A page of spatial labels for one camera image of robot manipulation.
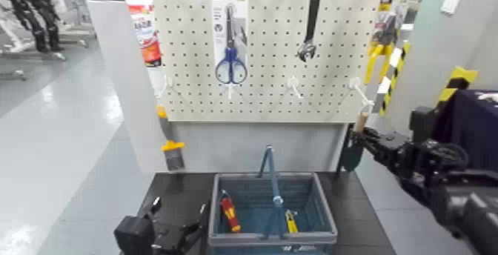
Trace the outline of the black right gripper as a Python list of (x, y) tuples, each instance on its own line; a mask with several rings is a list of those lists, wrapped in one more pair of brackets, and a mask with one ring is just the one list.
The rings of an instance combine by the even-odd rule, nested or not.
[(433, 175), (427, 142), (416, 143), (397, 132), (381, 133), (366, 127), (362, 131), (362, 146), (376, 162), (388, 165), (399, 184), (423, 183)]

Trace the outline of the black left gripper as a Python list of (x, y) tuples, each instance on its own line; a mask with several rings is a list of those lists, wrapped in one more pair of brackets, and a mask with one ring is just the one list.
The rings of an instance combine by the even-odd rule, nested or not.
[[(145, 206), (145, 219), (154, 221), (157, 212), (162, 207), (162, 199), (157, 196)], [(207, 204), (203, 203), (199, 215), (189, 225), (157, 224), (154, 228), (156, 239), (152, 244), (153, 254), (186, 254), (201, 238), (201, 229), (207, 219)]]

